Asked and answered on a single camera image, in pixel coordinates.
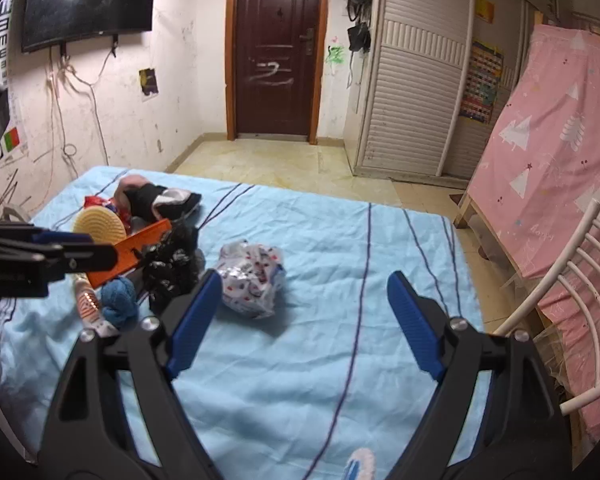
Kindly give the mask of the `white blue gloved right hand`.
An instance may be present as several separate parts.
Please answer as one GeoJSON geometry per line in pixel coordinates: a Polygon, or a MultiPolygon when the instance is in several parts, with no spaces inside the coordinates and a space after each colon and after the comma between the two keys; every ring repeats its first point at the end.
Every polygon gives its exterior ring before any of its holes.
{"type": "Polygon", "coordinates": [[[375,454],[369,448],[357,448],[344,467],[343,480],[374,480],[375,454]]]}

